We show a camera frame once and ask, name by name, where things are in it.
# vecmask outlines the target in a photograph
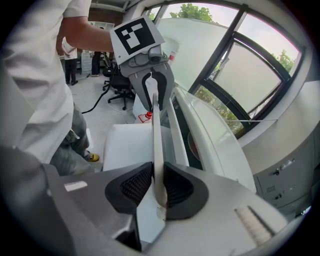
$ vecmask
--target black pants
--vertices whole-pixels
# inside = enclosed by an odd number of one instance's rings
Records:
[[[76,81],[76,70],[77,70],[77,59],[66,59],[64,61],[65,68],[65,82],[70,82],[70,73],[71,73],[71,83]]]
[[[91,75],[99,75],[100,74],[100,54],[101,52],[95,51],[92,57],[92,69]]]

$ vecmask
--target floor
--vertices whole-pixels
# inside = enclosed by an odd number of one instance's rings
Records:
[[[81,109],[82,112],[91,109],[99,96],[104,92],[102,87],[108,77],[102,74],[99,77],[86,78],[85,76],[76,74],[78,83],[74,86],[69,86],[72,92],[74,103]],[[123,99],[115,99],[108,104],[107,99],[114,97],[115,93],[111,88],[97,104],[94,110],[83,114],[86,126],[87,135],[90,146],[88,150],[100,156],[99,162],[103,162],[104,146],[108,130],[114,124],[133,124],[136,120],[132,114],[134,102],[127,99],[127,110],[123,111]]]

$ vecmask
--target person in background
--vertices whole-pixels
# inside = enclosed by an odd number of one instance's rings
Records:
[[[88,24],[90,4],[91,0],[35,1],[0,52],[6,70],[33,109],[16,147],[41,163],[54,165],[61,176],[94,172],[89,162],[99,159],[87,151],[86,121],[74,105],[56,51],[60,32],[74,48],[113,52],[109,31]]]
[[[100,74],[100,56],[101,51],[95,51],[94,55],[92,57],[92,68],[91,68],[91,76],[92,77],[98,77]]]
[[[66,37],[62,39],[61,44],[62,51],[64,53],[64,68],[65,68],[65,83],[70,84],[71,74],[71,85],[74,86],[78,81],[76,80],[77,71],[77,48],[72,47],[68,44]]]

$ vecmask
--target white shirt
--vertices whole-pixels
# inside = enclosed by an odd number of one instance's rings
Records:
[[[73,98],[56,51],[63,17],[88,16],[90,0],[38,0],[2,47],[4,64],[34,113],[18,148],[49,163],[71,129]]]
[[[69,53],[70,57],[68,57],[64,52],[63,52],[63,55],[64,55],[64,59],[65,60],[73,60],[73,59],[76,59],[78,57],[77,55],[77,48],[74,48],[72,51],[70,51],[73,47],[68,44],[67,42],[67,39],[66,37],[64,37],[62,39],[62,47],[64,47],[64,49]]]

